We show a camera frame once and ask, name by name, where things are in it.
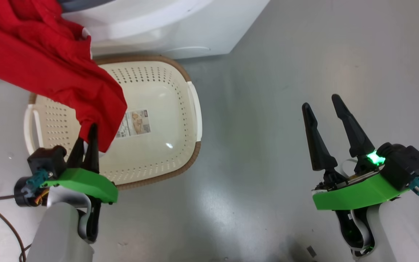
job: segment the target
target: basket rim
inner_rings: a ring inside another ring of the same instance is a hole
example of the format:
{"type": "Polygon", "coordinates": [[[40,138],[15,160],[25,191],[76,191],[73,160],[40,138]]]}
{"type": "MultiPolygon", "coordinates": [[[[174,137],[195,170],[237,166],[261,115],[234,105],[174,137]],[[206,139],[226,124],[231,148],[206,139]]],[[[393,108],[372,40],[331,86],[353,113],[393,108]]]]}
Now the basket rim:
{"type": "MultiPolygon", "coordinates": [[[[112,56],[112,57],[94,59],[94,61],[96,62],[97,65],[122,63],[122,62],[135,62],[135,61],[158,61],[158,62],[163,62],[163,63],[169,64],[169,65],[173,66],[174,68],[176,68],[179,71],[179,73],[182,74],[182,76],[183,76],[183,78],[186,82],[191,81],[190,76],[188,75],[188,73],[185,71],[185,69],[179,63],[177,63],[176,61],[174,61],[170,58],[162,56],[162,55],[112,56]]],[[[30,104],[35,104],[36,98],[37,98],[37,94],[30,93],[30,97],[28,99],[28,104],[29,105],[30,104]]],[[[178,175],[184,173],[185,171],[187,171],[188,168],[190,168],[193,165],[196,158],[198,157],[198,154],[200,153],[200,148],[201,148],[201,141],[198,141],[198,142],[195,143],[195,148],[193,149],[192,156],[190,157],[188,162],[185,163],[181,168],[179,168],[175,171],[172,171],[172,172],[169,172],[169,173],[166,173],[166,174],[162,174],[160,176],[152,177],[152,178],[149,178],[149,179],[139,180],[139,181],[130,182],[130,183],[126,183],[126,184],[118,184],[116,187],[118,188],[118,190],[131,189],[131,188],[135,188],[135,187],[146,186],[147,184],[153,184],[153,183],[156,183],[156,182],[159,182],[159,181],[163,181],[163,180],[170,179],[172,177],[178,176],[178,175]]]]}

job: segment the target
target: laundry basket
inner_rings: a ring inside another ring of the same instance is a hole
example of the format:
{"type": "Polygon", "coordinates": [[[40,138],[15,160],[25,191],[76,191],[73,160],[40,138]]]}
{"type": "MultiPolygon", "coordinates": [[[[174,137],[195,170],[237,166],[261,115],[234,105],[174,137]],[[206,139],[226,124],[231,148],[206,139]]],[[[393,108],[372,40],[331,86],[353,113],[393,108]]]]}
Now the laundry basket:
{"type": "MultiPolygon", "coordinates": [[[[198,95],[185,70],[162,56],[96,62],[121,85],[128,105],[116,139],[100,158],[100,174],[118,189],[128,189],[186,171],[200,151],[202,125],[198,95]]],[[[35,150],[33,129],[39,147],[60,145],[69,155],[80,124],[75,110],[32,94],[24,118],[30,154],[35,150]]]]}

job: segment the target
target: washing machine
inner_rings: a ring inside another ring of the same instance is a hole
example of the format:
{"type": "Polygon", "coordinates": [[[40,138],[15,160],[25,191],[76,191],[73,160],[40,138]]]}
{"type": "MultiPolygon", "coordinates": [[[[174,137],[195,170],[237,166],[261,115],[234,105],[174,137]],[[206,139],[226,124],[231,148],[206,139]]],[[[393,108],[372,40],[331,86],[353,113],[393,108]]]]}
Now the washing machine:
{"type": "Polygon", "coordinates": [[[94,57],[127,53],[172,59],[231,52],[269,0],[59,0],[87,28],[94,57]]]}

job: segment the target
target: gray floor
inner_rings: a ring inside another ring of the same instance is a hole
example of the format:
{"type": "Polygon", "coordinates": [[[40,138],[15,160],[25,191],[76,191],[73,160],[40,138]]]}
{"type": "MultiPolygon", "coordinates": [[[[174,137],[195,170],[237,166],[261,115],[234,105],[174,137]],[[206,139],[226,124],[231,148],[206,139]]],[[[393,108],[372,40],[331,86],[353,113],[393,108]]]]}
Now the gray floor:
{"type": "MultiPolygon", "coordinates": [[[[103,207],[95,262],[351,261],[333,212],[311,200],[322,173],[311,171],[301,104],[338,161],[349,146],[333,93],[375,146],[419,149],[419,1],[272,0],[230,55],[181,63],[203,112],[198,160],[103,207]]],[[[0,192],[28,173],[27,98],[0,81],[0,192]]],[[[419,199],[395,203],[419,230],[419,199]]],[[[11,201],[0,210],[30,243],[43,210],[11,201]]],[[[13,261],[18,247],[1,223],[0,261],[13,261]]]]}

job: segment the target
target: product label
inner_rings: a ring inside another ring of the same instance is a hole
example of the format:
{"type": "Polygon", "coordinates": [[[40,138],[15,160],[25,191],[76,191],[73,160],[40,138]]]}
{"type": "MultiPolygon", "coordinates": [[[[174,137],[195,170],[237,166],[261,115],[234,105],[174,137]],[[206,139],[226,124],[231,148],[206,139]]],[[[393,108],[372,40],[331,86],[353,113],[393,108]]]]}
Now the product label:
{"type": "Polygon", "coordinates": [[[325,189],[318,189],[318,190],[312,190],[311,194],[316,195],[316,194],[319,194],[319,193],[326,193],[326,192],[327,192],[327,190],[325,190],[325,189]]]}
{"type": "Polygon", "coordinates": [[[147,110],[135,110],[125,113],[123,121],[119,126],[116,138],[128,138],[141,134],[150,133],[150,122],[147,110]]]}

